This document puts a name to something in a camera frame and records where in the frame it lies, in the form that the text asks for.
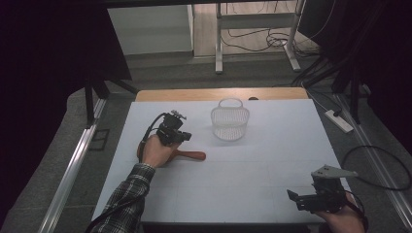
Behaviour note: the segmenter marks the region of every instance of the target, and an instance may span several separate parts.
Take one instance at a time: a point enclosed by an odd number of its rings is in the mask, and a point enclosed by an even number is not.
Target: checkered sleeve
[[[106,217],[94,226],[91,232],[138,232],[140,216],[145,208],[144,195],[149,191],[154,174],[153,167],[143,163],[136,164],[127,179],[112,193],[103,213],[131,200],[141,200]]]

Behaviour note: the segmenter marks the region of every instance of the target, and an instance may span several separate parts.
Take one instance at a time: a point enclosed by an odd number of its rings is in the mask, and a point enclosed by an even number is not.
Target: aluminum rail
[[[93,137],[93,134],[97,127],[98,119],[102,113],[102,110],[106,104],[106,100],[99,99],[94,107],[95,121],[89,129],[85,129],[83,135],[72,155],[72,158],[67,166],[66,172],[61,179],[60,185],[51,201],[49,209],[40,225],[39,233],[52,233],[57,225],[60,215],[72,190],[73,183],[79,173],[79,169],[82,166],[83,159],[87,152],[88,145]]]
[[[342,106],[342,113],[344,114],[345,118],[350,121],[350,123],[354,127],[355,134],[360,144],[363,146],[372,145],[361,125],[358,125],[349,114],[349,106],[343,95],[335,94],[334,97]],[[378,156],[376,150],[367,150],[367,155],[367,159],[372,166],[372,169],[375,171],[379,181],[386,186],[398,187],[397,183],[391,176],[391,173],[385,167],[382,159]],[[391,199],[403,224],[409,232],[412,232],[412,208],[409,201],[400,191],[387,190],[386,193]]]

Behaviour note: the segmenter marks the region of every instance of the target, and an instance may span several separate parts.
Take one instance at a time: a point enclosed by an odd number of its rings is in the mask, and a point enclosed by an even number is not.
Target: black curtain
[[[48,149],[67,97],[86,77],[130,74],[106,8],[55,0],[0,1],[0,67],[2,223]]]

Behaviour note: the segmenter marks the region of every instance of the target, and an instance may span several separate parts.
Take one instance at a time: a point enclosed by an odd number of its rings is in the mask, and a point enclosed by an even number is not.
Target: transparent basket
[[[240,103],[239,107],[223,107],[222,102],[235,100]],[[249,120],[249,110],[243,107],[243,102],[238,98],[224,98],[219,106],[212,110],[211,119],[213,133],[225,141],[236,141],[246,133]]]

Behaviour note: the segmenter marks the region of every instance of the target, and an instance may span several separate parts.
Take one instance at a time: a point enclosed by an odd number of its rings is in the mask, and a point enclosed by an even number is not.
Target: metal frame
[[[49,209],[40,225],[39,233],[53,232],[60,215],[63,211],[64,205],[66,204],[67,198],[69,197],[70,191],[73,187],[73,183],[79,173],[79,169],[82,166],[83,159],[87,152],[88,145],[90,144],[91,138],[93,137],[94,131],[97,127],[98,119],[102,113],[102,110],[106,104],[106,100],[99,99],[94,108],[94,122],[90,128],[85,129],[83,135],[72,155],[72,159],[67,166],[66,172],[61,179],[60,185],[51,201]]]
[[[348,112],[348,103],[345,100],[343,94],[334,95],[339,104],[342,106],[342,113],[345,118],[347,118],[350,123],[354,126],[354,131],[357,136],[358,141],[361,145],[372,145],[366,133],[363,131],[361,125],[358,125],[354,119],[351,117],[351,114]],[[383,185],[397,187],[397,184],[394,178],[391,176],[388,169],[385,167],[385,164],[379,156],[377,156],[376,150],[367,151],[367,159],[369,164],[372,166],[372,169],[376,173],[378,179]],[[399,191],[386,191],[389,198],[391,199],[397,213],[399,214],[400,219],[403,221],[405,227],[412,232],[412,208],[405,195]]]
[[[291,33],[288,42],[283,46],[292,69],[300,72],[299,63],[294,56],[292,43],[296,34],[297,25],[303,10],[305,1],[299,1],[294,13],[261,14],[261,15],[235,15],[222,16],[221,3],[216,4],[217,38],[216,38],[216,74],[223,72],[223,46],[222,30],[224,29],[250,29],[250,28],[285,28],[290,27]]]

